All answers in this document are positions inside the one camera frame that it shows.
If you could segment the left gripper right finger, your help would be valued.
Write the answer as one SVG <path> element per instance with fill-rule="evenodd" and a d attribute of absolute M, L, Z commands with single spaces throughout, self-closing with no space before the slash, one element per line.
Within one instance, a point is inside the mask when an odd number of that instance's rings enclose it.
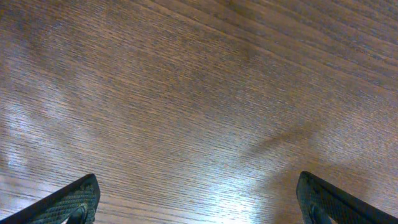
<path fill-rule="evenodd" d="M 305 224 L 397 224 L 397 218 L 303 171 L 296 187 Z"/>

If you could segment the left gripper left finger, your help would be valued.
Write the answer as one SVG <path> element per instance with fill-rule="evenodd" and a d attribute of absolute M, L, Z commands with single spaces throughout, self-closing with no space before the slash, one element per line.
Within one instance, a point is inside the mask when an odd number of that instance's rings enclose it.
<path fill-rule="evenodd" d="M 95 222 L 100 188 L 94 174 L 72 182 L 25 209 L 1 220 L 1 223 L 82 223 Z"/>

